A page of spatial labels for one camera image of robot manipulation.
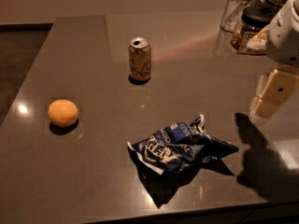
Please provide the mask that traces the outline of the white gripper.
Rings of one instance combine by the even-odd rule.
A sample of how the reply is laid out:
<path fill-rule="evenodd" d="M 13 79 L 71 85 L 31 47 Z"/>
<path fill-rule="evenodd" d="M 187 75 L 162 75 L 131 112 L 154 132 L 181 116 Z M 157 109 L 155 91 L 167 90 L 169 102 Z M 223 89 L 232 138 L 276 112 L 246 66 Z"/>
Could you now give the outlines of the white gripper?
<path fill-rule="evenodd" d="M 266 51 L 271 60 L 285 64 L 259 77 L 249 108 L 249 119 L 257 125 L 266 123 L 299 90 L 299 0 L 288 0 L 271 20 Z"/>

